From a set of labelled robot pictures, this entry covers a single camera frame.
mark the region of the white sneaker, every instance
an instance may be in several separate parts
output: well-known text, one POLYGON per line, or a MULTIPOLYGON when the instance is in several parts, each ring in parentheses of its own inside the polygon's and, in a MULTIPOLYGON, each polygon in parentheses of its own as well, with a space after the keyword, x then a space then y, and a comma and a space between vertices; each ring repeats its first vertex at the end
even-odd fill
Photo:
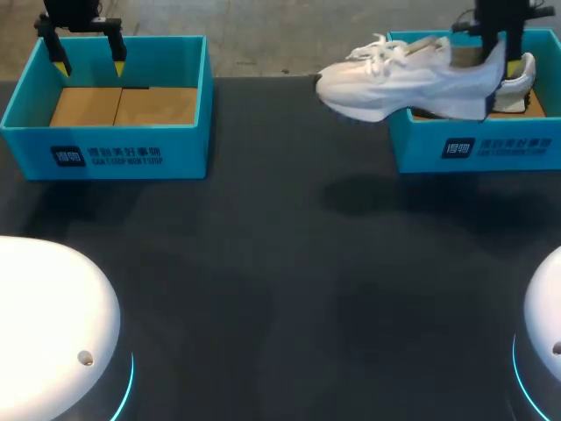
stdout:
POLYGON ((497 90, 493 111, 525 112, 528 108, 529 92, 536 80, 536 59, 530 53, 524 53, 518 68, 510 79, 502 81, 497 90))
POLYGON ((377 122, 407 107, 445 118, 483 120, 501 83, 505 44, 500 41, 485 63, 451 67, 447 38, 413 44, 378 40, 352 51, 343 63, 320 72, 316 93, 331 109, 350 118, 377 122))

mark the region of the printed logo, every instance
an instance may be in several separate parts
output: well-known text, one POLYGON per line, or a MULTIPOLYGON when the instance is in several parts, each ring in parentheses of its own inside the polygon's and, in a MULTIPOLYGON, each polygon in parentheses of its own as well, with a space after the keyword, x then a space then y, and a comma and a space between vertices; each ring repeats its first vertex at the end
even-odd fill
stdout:
POLYGON ((444 145, 442 159, 468 158, 474 143, 475 138, 449 138, 444 145))
POLYGON ((86 166, 86 161, 78 146, 52 146, 51 153, 59 167, 86 166))

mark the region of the concrete floor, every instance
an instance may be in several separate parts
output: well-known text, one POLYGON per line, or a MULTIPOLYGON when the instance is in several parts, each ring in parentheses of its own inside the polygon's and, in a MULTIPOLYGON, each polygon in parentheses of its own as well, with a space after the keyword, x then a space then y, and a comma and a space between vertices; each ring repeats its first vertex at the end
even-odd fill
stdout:
MULTIPOLYGON (((124 34, 209 37, 215 75, 304 75, 371 42, 372 33, 448 28, 472 0, 103 0, 124 34)), ((561 0, 549 0, 561 13, 561 0)), ((36 42, 42 0, 0 0, 0 80, 15 80, 36 42)), ((561 28, 559 18, 539 21, 561 28)))

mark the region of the shoe lace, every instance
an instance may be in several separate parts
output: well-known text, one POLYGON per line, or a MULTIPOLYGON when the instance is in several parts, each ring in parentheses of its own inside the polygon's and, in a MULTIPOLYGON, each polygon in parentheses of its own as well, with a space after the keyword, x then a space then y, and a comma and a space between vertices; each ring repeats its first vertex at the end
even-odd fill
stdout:
POLYGON ((389 64, 392 62, 404 63, 404 41, 387 41, 386 37, 375 33, 376 40, 367 46, 360 46, 351 51, 346 57, 347 61, 365 61, 366 71, 371 75, 387 75, 389 64))

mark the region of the shoe sole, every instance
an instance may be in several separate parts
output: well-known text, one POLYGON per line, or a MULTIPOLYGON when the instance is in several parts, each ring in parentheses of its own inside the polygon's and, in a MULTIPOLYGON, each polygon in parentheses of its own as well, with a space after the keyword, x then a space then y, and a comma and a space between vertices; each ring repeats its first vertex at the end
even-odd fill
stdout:
POLYGON ((415 101, 415 104, 411 104, 410 101, 408 101, 407 103, 397 103, 392 107, 387 107, 384 109, 346 107, 336 103, 330 103, 329 101, 323 100, 321 97, 320 99, 332 110, 343 114, 348 118, 368 121, 371 123, 380 122, 390 114, 410 107, 419 108, 421 110, 435 114, 440 118, 482 121, 489 115, 494 104, 494 95, 491 95, 487 98, 476 99, 447 98, 432 101, 423 99, 415 101))

